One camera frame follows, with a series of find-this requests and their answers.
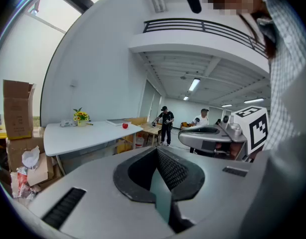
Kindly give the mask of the artificial sunflowers in white vase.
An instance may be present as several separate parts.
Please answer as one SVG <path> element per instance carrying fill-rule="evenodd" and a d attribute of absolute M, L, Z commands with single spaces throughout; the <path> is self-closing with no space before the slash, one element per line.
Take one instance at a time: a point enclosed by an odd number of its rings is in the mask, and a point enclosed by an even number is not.
<path fill-rule="evenodd" d="M 89 115 L 86 112 L 82 111 L 82 108 L 74 109 L 74 121 L 76 122 L 77 126 L 86 126 L 89 122 Z"/>

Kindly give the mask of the yellow bag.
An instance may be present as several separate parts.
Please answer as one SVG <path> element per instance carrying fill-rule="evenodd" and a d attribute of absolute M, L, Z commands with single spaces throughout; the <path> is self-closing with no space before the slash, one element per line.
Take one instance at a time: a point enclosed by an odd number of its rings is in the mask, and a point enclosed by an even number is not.
<path fill-rule="evenodd" d="M 116 154 L 120 154 L 126 151 L 132 150 L 132 144 L 124 141 L 124 140 L 119 140 L 117 149 L 116 149 Z"/>

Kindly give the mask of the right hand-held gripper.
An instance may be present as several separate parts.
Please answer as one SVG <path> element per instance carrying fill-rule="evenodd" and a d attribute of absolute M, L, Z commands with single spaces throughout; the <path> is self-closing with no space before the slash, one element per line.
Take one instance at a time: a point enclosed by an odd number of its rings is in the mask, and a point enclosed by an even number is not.
<path fill-rule="evenodd" d="M 178 133 L 179 141 L 199 155 L 230 159 L 230 143 L 246 142 L 245 157 L 249 162 L 261 151 L 269 129 L 268 111 L 250 106 L 225 116 L 219 125 L 188 127 Z"/>

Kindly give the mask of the gray rectangular tray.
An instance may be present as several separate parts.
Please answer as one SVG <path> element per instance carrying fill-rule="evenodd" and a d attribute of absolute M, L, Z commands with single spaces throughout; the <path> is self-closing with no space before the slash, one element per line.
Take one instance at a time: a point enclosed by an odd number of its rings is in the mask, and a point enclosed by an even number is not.
<path fill-rule="evenodd" d="M 131 124 L 131 122 L 127 121 L 126 119 L 107 119 L 106 122 L 113 126 L 122 126 L 123 124 Z"/>

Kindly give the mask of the wooden table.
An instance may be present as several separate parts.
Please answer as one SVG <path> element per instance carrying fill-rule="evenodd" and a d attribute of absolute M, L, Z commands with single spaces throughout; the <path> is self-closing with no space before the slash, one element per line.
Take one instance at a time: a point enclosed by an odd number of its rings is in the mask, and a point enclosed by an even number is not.
<path fill-rule="evenodd" d="M 151 122 L 143 123 L 140 125 L 142 131 L 152 137 L 151 146 L 159 145 L 159 136 L 161 133 L 162 124 L 156 123 L 155 126 Z"/>

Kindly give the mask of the low cardboard box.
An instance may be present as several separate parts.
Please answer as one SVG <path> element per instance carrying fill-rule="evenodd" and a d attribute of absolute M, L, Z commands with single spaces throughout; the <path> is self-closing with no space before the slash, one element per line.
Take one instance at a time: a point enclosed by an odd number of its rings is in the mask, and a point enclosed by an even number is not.
<path fill-rule="evenodd" d="M 6 140 L 6 151 L 8 164 L 11 172 L 24 166 L 21 160 L 22 154 L 27 150 L 32 150 L 39 146 L 40 155 L 37 166 L 34 169 L 28 168 L 27 181 L 29 186 L 48 183 L 61 176 L 60 168 L 54 158 L 45 154 L 43 137 L 32 137 L 17 140 Z"/>

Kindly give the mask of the red and white plastic bag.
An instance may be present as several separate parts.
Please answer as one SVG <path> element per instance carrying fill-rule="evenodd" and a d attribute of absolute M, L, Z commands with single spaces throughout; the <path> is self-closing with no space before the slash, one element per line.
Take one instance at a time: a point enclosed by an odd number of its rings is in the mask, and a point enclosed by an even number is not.
<path fill-rule="evenodd" d="M 19 167 L 15 172 L 11 172 L 11 190 L 13 198 L 22 198 L 32 201 L 36 197 L 36 192 L 29 186 L 27 181 L 28 168 Z"/>

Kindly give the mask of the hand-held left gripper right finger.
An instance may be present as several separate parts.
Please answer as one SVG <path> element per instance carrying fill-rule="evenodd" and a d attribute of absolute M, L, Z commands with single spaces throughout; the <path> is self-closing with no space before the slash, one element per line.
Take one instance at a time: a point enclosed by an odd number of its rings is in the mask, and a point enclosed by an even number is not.
<path fill-rule="evenodd" d="M 193 199 L 205 181 L 203 170 L 168 149 L 157 148 L 157 169 L 173 201 Z"/>

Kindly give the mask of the tall open cardboard box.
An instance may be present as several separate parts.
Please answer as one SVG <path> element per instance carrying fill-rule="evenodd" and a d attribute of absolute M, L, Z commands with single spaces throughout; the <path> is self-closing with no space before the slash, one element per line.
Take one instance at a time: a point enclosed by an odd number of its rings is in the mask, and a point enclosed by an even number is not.
<path fill-rule="evenodd" d="M 36 84 L 3 80 L 3 115 L 8 139 L 31 138 Z"/>

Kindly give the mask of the tan cardboard box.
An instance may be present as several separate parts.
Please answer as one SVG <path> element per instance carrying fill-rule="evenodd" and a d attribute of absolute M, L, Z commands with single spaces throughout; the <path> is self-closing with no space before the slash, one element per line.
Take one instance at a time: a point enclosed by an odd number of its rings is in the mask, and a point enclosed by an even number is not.
<path fill-rule="evenodd" d="M 141 126 L 142 124 L 147 123 L 148 118 L 147 117 L 138 117 L 138 118 L 128 118 L 126 121 L 130 122 L 133 125 Z"/>

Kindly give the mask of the checked shirt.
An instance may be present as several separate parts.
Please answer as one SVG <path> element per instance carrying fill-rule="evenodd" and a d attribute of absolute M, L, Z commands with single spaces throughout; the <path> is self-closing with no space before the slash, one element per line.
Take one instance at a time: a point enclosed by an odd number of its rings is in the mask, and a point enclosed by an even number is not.
<path fill-rule="evenodd" d="M 263 36 L 276 46 L 269 59 L 272 123 L 263 147 L 274 150 L 281 142 L 300 134 L 282 96 L 306 65 L 306 28 L 286 0 L 261 1 L 266 4 L 269 16 L 260 16 L 256 22 Z"/>

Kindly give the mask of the person's right hand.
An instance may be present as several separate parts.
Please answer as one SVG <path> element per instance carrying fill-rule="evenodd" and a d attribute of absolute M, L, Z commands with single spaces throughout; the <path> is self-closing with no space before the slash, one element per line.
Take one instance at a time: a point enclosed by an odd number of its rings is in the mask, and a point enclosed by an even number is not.
<path fill-rule="evenodd" d="M 245 157 L 246 142 L 231 142 L 230 143 L 230 159 L 241 161 Z"/>

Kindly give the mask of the black balcony railing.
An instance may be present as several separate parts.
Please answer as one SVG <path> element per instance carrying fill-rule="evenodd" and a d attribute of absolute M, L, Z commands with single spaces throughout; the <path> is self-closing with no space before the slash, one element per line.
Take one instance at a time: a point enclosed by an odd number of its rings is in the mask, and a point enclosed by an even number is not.
<path fill-rule="evenodd" d="M 163 30 L 188 30 L 217 35 L 240 43 L 267 58 L 264 45 L 253 37 L 226 25 L 194 18 L 162 18 L 144 22 L 143 33 Z"/>

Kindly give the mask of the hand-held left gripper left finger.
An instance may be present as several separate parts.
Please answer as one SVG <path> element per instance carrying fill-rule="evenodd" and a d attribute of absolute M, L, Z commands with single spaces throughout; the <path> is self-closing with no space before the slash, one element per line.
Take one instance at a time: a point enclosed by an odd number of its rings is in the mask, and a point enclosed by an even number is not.
<path fill-rule="evenodd" d="M 150 188 L 156 169 L 157 148 L 152 147 L 120 163 L 114 170 L 113 181 L 131 201 L 155 204 L 156 196 Z"/>

